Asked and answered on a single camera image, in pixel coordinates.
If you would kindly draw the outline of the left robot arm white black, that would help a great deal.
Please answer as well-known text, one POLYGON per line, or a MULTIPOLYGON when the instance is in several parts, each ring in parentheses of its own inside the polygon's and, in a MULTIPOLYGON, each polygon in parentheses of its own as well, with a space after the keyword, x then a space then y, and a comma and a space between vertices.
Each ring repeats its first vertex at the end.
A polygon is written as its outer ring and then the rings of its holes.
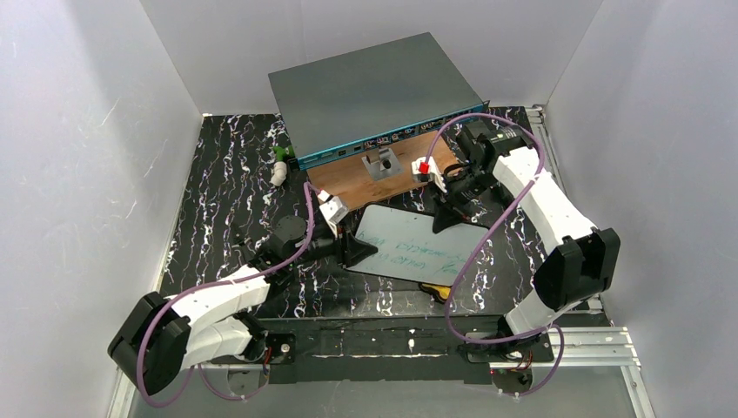
POLYGON ((243 265, 214 287, 165 298, 142 296, 107 348, 107 354, 138 390, 157 394, 178 374, 224 356, 255 361, 266 354, 267 330, 249 312, 282 293, 297 265, 333 257, 355 266, 378 248, 345 229, 309 228, 307 219, 287 215, 243 265))

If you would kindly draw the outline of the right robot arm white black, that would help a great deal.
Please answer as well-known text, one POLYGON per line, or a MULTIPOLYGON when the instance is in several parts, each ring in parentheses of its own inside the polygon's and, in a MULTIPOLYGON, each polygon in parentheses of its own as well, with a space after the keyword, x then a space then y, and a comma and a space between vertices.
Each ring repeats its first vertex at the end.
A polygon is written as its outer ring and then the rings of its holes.
POLYGON ((546 171, 542 143, 521 126, 504 118, 499 121, 500 129, 484 125, 476 137, 468 129, 457 137, 471 167, 490 175, 514 198, 471 251, 451 289, 457 290, 483 246, 517 208, 533 223, 547 257, 533 277, 533 291, 504 315, 500 337, 465 336, 452 322, 451 303, 445 303, 449 331, 465 343, 483 346, 543 334, 562 314, 608 290, 621 247, 617 232, 600 229, 584 216, 546 171))

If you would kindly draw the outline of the small whiteboard black frame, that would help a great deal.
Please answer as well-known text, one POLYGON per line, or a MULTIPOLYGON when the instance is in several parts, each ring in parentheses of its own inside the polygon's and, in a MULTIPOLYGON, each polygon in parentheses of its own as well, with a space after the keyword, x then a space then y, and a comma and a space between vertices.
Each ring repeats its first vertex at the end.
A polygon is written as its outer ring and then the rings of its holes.
POLYGON ((355 273, 449 287, 488 229, 470 223, 434 233, 432 214, 372 204, 355 237, 378 251, 350 266, 355 273))

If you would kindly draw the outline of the yellow black whiteboard eraser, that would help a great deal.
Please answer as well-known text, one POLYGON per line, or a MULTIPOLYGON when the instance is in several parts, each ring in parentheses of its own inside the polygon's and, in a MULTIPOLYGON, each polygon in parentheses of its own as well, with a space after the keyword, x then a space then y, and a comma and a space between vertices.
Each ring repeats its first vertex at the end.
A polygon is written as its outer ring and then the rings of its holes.
POLYGON ((450 296, 452 288, 434 284, 420 283, 419 290, 429 294, 436 302, 440 304, 445 304, 450 296))

